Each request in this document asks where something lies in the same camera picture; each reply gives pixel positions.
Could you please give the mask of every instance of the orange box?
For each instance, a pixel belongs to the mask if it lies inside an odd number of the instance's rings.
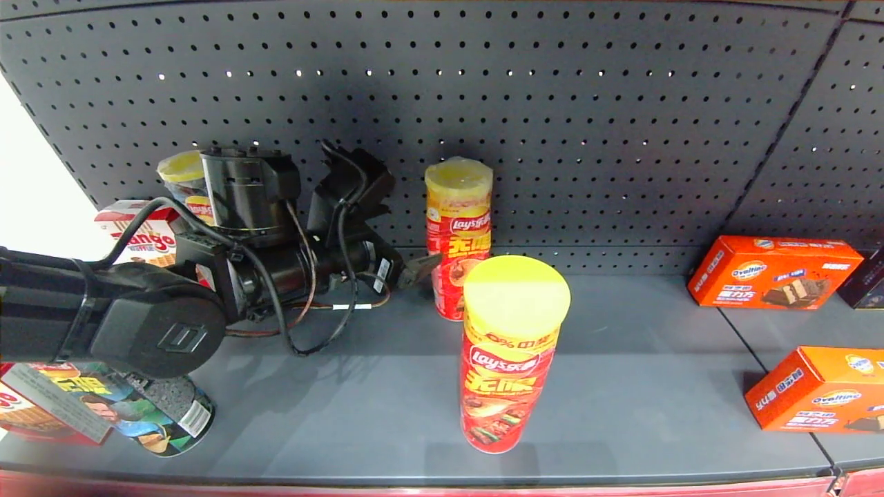
[[[762,430],[884,433],[884,350],[799,347],[746,402]]]
[[[844,241],[722,235],[688,290],[700,305],[815,310],[861,262]]]

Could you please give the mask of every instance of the ovaltine logo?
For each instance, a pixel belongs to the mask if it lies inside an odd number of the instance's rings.
[[[478,218],[454,218],[451,220],[452,232],[484,230],[492,221],[492,214],[486,213]]]
[[[473,347],[469,354],[469,359],[473,364],[481,366],[488,371],[499,373],[527,373],[537,366],[539,357],[533,356],[524,361],[508,361],[488,352],[487,350]]]
[[[847,354],[847,365],[863,374],[875,374],[875,365],[865,357]]]
[[[844,404],[849,404],[862,396],[863,395],[856,390],[835,390],[813,399],[813,403],[825,407],[842,406]]]
[[[746,281],[756,278],[765,269],[767,269],[765,263],[761,261],[749,261],[748,263],[740,264],[733,270],[733,272],[731,272],[731,275],[740,281]]]

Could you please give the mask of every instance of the pegboard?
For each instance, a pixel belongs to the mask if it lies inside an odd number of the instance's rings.
[[[565,275],[684,274],[699,264],[706,247],[492,247],[492,256],[540,259]],[[423,248],[404,248],[409,260],[426,255]]]
[[[884,240],[884,26],[848,22],[731,233]]]
[[[156,163],[214,142],[290,152],[309,188],[328,138],[400,180],[377,223],[398,246],[423,245],[425,167],[461,155],[496,172],[498,247],[696,247],[837,20],[719,3],[175,3],[7,20],[0,61],[96,206],[163,195]]]
[[[0,20],[50,16],[74,11],[93,11],[126,5],[159,4],[173,0],[6,0],[0,2]]]
[[[880,0],[856,2],[850,11],[850,18],[884,22],[884,2]]]

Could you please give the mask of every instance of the wafer box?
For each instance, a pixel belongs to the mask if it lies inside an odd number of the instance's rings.
[[[24,363],[0,364],[0,428],[28,440],[84,445],[101,445],[111,432],[110,424]]]
[[[844,241],[723,235],[688,289],[706,306],[815,310],[862,261]]]
[[[146,200],[117,201],[101,210],[95,216],[95,222],[114,240],[118,240],[147,204]],[[129,241],[117,263],[148,263],[160,267],[175,264],[175,233],[180,233],[186,226],[187,222],[174,209],[157,209]]]
[[[746,403],[764,430],[884,433],[884,350],[799,347]]]

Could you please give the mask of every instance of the lay's chips can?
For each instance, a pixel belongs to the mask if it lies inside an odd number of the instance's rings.
[[[490,167],[460,157],[427,168],[427,249],[442,253],[433,270],[439,314],[463,319],[463,284],[492,246]]]
[[[470,445],[502,454],[543,390],[571,293],[549,265],[497,256],[468,275],[464,302],[461,426]]]

